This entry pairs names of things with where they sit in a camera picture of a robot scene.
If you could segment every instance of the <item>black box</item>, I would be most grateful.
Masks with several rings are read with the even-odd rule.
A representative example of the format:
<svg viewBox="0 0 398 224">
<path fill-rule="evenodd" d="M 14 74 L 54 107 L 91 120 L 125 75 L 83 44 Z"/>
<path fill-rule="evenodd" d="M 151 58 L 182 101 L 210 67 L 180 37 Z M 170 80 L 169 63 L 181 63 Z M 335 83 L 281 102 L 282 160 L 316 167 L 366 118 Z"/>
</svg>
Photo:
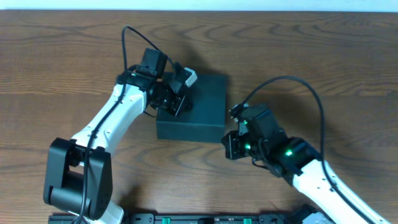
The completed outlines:
<svg viewBox="0 0 398 224">
<path fill-rule="evenodd" d="M 158 110 L 157 139 L 221 143 L 225 129 L 227 77 L 198 75 L 187 93 L 193 103 L 190 111 L 174 117 Z"/>
</svg>

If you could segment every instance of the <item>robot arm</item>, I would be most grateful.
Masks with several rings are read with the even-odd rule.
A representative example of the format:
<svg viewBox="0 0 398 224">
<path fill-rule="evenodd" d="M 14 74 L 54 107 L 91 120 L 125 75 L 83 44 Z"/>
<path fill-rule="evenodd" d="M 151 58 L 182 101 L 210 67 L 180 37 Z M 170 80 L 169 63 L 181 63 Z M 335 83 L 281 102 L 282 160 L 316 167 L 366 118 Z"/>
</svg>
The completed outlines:
<svg viewBox="0 0 398 224">
<path fill-rule="evenodd" d="M 173 64 L 174 73 L 164 73 L 167 56 L 159 50 L 146 49 L 140 65 L 129 69 L 128 77 L 118 76 L 109 100 L 94 119 L 71 140 L 57 138 L 51 144 L 44 183 L 44 202 L 66 212 L 78 214 L 81 208 L 83 175 L 70 170 L 70 166 L 84 166 L 83 153 L 93 130 L 114 107 L 117 107 L 99 127 L 90 147 L 87 201 L 84 216 L 90 223 L 118 224 L 123 209 L 111 201 L 111 156 L 130 124 L 148 105 L 178 116 L 192 107 L 185 99 L 197 75 L 189 68 Z"/>
<path fill-rule="evenodd" d="M 276 177 L 284 178 L 288 184 L 312 199 L 335 223 L 368 223 L 327 181 L 318 151 L 303 139 L 288 138 L 266 105 L 243 108 L 236 121 L 238 130 L 229 132 L 222 140 L 228 159 L 250 156 L 254 164 L 255 161 L 261 161 L 264 164 L 261 167 L 270 170 Z M 325 166 L 335 187 L 362 214 L 373 223 L 389 223 L 350 190 L 326 161 Z"/>
</svg>

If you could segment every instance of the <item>green indicator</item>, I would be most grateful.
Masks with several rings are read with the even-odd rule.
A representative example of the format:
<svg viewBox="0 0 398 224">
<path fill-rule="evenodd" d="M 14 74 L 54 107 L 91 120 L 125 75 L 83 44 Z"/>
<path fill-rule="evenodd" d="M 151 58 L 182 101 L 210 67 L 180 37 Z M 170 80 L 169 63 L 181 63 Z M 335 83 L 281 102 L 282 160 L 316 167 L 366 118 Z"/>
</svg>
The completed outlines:
<svg viewBox="0 0 398 224">
<path fill-rule="evenodd" d="M 243 224 L 251 224 L 251 218 L 244 218 Z"/>
<path fill-rule="evenodd" d="M 290 149 L 285 153 L 286 156 L 291 156 L 292 154 L 293 152 Z"/>
<path fill-rule="evenodd" d="M 170 218 L 163 218 L 162 219 L 162 224 L 170 224 L 170 223 L 171 223 Z"/>
</svg>

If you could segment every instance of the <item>wood grain surface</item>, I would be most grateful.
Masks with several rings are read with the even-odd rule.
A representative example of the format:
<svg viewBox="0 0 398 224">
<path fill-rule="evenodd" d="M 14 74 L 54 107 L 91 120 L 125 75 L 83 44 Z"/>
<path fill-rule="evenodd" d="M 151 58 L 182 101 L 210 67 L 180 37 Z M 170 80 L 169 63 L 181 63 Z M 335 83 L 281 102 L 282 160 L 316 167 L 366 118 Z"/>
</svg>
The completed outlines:
<svg viewBox="0 0 398 224">
<path fill-rule="evenodd" d="M 229 76 L 230 108 L 279 75 L 306 79 L 326 111 L 326 159 L 365 202 L 398 222 L 398 14 L 339 12 L 0 12 L 0 223 L 45 223 L 47 151 L 110 96 L 129 24 L 198 73 Z M 148 45 L 128 34 L 129 64 Z M 282 81 L 267 102 L 289 135 L 318 147 L 318 111 Z M 234 128 L 227 121 L 226 132 Z M 113 163 L 113 200 L 159 213 L 291 211 L 310 201 L 282 179 L 229 161 L 221 144 L 156 140 L 140 116 Z"/>
</svg>

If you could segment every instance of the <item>white background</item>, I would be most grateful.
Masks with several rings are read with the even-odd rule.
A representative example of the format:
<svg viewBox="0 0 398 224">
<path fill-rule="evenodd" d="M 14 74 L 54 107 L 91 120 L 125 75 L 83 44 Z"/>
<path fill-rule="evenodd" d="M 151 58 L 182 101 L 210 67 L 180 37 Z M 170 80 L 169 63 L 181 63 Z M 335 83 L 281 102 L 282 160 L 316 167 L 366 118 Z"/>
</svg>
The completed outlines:
<svg viewBox="0 0 398 224">
<path fill-rule="evenodd" d="M 0 9 L 398 12 L 398 0 L 0 0 Z"/>
</svg>

